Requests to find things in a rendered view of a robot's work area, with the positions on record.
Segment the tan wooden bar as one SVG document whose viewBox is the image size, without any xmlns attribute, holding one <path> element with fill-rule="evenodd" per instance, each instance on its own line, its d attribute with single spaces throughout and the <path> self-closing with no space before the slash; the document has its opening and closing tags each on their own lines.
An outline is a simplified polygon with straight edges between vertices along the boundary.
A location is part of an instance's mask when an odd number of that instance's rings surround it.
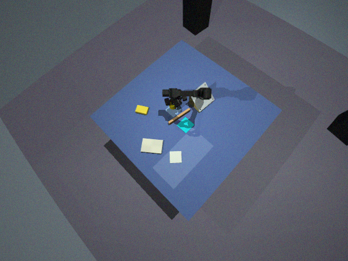
<svg viewBox="0 0 348 261">
<path fill-rule="evenodd" d="M 190 112 L 190 108 L 188 108 L 187 110 L 183 111 L 182 113 L 180 113 L 179 115 L 177 115 L 176 117 L 174 117 L 172 120 L 170 120 L 168 123 L 169 125 L 174 123 L 175 121 L 177 121 L 178 119 L 180 119 L 182 116 L 184 116 L 185 114 L 187 114 L 188 112 Z"/>
</svg>

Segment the yellow cup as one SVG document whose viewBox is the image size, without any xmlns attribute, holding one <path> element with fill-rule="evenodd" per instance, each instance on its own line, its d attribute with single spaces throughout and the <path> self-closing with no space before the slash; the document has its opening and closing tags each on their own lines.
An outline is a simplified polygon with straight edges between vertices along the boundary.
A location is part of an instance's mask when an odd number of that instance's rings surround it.
<svg viewBox="0 0 348 261">
<path fill-rule="evenodd" d="M 172 105 L 172 103 L 170 102 L 170 105 L 169 105 L 170 109 L 176 109 L 176 107 L 174 105 Z"/>
</svg>

